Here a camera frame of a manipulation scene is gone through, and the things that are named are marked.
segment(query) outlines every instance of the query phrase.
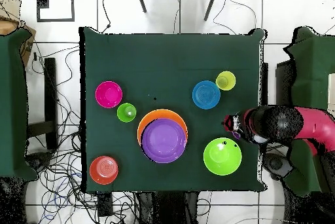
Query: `green bowl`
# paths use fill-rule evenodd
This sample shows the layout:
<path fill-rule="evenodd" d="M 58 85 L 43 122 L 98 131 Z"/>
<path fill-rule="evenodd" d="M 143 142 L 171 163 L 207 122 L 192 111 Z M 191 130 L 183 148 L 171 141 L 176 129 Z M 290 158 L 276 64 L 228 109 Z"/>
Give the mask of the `green bowl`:
<path fill-rule="evenodd" d="M 132 121 L 136 116 L 136 108 L 130 103 L 123 103 L 116 112 L 118 118 L 125 123 Z"/>
<path fill-rule="evenodd" d="M 242 153 L 238 144 L 229 138 L 216 138 L 209 142 L 203 152 L 207 169 L 220 176 L 235 172 L 241 164 Z"/>

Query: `magenta bowl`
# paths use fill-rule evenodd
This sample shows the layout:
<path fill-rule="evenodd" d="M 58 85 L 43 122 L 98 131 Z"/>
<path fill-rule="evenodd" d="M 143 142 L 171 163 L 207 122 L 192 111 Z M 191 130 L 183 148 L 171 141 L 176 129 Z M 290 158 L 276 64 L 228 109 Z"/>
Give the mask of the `magenta bowl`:
<path fill-rule="evenodd" d="M 122 89 L 114 81 L 104 81 L 96 89 L 97 103 L 110 109 L 116 107 L 122 99 Z"/>

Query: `table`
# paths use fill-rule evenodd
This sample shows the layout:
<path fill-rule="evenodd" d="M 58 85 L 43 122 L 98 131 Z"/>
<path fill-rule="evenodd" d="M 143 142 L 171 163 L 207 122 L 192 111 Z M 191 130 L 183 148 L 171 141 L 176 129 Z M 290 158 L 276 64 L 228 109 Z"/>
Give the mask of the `table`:
<path fill-rule="evenodd" d="M 203 150 L 211 140 L 233 139 L 221 124 L 225 115 L 257 106 L 262 29 L 251 35 L 102 35 L 90 28 L 79 28 L 79 33 L 86 191 L 264 190 L 264 184 L 257 180 L 257 145 L 237 142 L 242 162 L 229 176 L 216 176 L 203 163 Z M 221 92 L 216 107 L 196 107 L 192 101 L 196 83 L 215 81 L 224 70 L 235 74 L 235 87 Z M 121 103 L 136 106 L 132 122 L 119 121 L 116 108 L 97 104 L 96 88 L 108 80 L 121 86 Z M 188 126 L 186 149 L 170 164 L 150 161 L 137 142 L 139 121 L 154 109 L 177 112 Z M 118 177 L 109 185 L 99 185 L 89 175 L 91 162 L 101 155 L 112 156 L 119 166 Z"/>

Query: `plate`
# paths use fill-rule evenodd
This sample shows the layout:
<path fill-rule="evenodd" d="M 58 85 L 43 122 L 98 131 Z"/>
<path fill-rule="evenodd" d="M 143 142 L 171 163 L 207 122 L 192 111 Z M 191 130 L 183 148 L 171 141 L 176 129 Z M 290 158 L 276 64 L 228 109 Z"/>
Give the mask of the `plate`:
<path fill-rule="evenodd" d="M 181 126 L 171 119 L 156 119 L 143 131 L 142 150 L 158 163 L 177 160 L 184 152 L 186 136 Z"/>
<path fill-rule="evenodd" d="M 139 127 L 137 128 L 137 140 L 139 142 L 139 145 L 141 145 L 141 135 L 145 127 L 151 123 L 153 120 L 159 119 L 159 118 L 167 118 L 171 119 L 175 122 L 177 122 L 181 128 L 184 130 L 186 140 L 188 137 L 187 133 L 187 126 L 183 120 L 176 112 L 170 111 L 169 109 L 156 109 L 154 111 L 151 111 L 147 113 L 139 123 Z"/>

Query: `yellow bowl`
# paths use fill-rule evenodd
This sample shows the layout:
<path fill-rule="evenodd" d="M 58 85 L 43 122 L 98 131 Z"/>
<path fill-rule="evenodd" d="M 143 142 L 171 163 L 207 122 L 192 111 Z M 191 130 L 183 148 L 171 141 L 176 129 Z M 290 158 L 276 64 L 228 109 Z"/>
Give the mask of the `yellow bowl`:
<path fill-rule="evenodd" d="M 225 91 L 230 90 L 236 84 L 235 75 L 232 72 L 223 71 L 219 73 L 219 75 L 217 76 L 217 80 L 215 81 L 215 84 L 222 90 L 225 90 Z"/>

